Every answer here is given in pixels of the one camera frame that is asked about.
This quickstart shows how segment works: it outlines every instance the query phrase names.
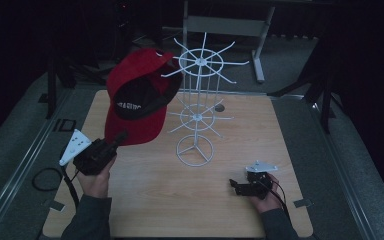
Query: right hand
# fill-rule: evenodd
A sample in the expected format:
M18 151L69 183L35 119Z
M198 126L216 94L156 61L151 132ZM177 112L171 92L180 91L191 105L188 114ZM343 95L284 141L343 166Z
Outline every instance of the right hand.
M272 184L272 191L277 194L277 187L279 184L279 180L275 178L273 175L269 173L270 178L274 182ZM252 196L249 197L249 200L254 205L254 207L257 209L259 213L267 212L276 208L282 208L282 204L280 203L279 199L273 195L273 193L268 192L266 198L261 200L258 197Z

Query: dark background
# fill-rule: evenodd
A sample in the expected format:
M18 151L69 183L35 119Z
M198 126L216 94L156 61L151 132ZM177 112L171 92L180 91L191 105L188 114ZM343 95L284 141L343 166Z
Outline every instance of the dark background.
M191 2L196 4L190 11L203 15L264 19L264 7L243 4L232 11L220 1ZM319 38L303 77L339 54L334 90L384 180L384 1L323 3L279 5L269 33ZM0 0L0 125L30 84L47 72L50 52L95 67L99 60L118 62L135 30L158 44L161 26L181 27L182 14L183 3L176 0Z

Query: cap brim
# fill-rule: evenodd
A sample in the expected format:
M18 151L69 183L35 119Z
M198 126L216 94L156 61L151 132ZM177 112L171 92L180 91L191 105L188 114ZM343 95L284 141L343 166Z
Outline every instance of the cap brim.
M108 110L105 123L105 139L113 142L118 134L127 131L128 137L120 143L120 146L147 143L154 140L163 128L167 106L164 106L153 114L136 120L124 120L117 116L114 105Z

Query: white bracket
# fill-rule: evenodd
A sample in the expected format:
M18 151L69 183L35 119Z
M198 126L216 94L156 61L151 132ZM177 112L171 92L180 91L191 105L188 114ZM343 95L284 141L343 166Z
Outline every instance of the white bracket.
M79 155L83 150L89 147L92 144L92 141L82 132L77 129L74 129L73 135L71 136L70 142L65 149L64 154L62 155L59 164L61 166L66 165L71 159Z
M254 165L245 167L247 172L270 172L278 170L277 166L271 165L268 163L260 162L260 160L255 161Z

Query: black cable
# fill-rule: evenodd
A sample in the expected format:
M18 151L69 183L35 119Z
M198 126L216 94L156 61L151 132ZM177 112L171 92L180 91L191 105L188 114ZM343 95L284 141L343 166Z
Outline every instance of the black cable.
M54 171L58 174L58 177L59 177L59 181L61 182L62 180L62 174L60 173L60 171L58 171L58 169L56 168L44 168L42 170L40 170L38 173L36 173L34 176L33 176L33 179L32 179L32 185L33 187L38 190L38 191L41 191L41 192L51 192L51 191L56 191L58 190L58 186L57 187L54 187L54 188L41 188L38 186L38 184L36 183L36 178L42 174L43 172L45 171Z
M72 179L70 179L67 172L65 171L65 166L61 166L61 171L62 171L62 175L64 176L64 181L68 186L68 190L70 190L71 197L73 198L74 206L76 206L76 209L77 209L80 201L79 201L79 196L77 195L77 192L76 192L76 188L73 185L73 179L77 176L77 174L79 173L79 170L76 171L76 174Z
M262 182L258 181L258 183L260 183L263 187L265 187L267 190L269 190L279 201L280 201L280 204L282 205L282 208L283 208L283 211L285 212L286 214L286 217L288 217L289 219L289 222L291 222L292 224L292 220L291 220L291 217L289 215L289 211L288 211L288 207L286 206L286 197L285 197L285 191L283 191L283 188L276 182L272 181L272 183L276 183L276 185L278 187L280 187L280 189L282 190L282 193L283 193L283 198L284 200L282 200L282 198L280 198L279 194L275 193L273 190L271 190L270 188L268 188L266 185L264 185Z

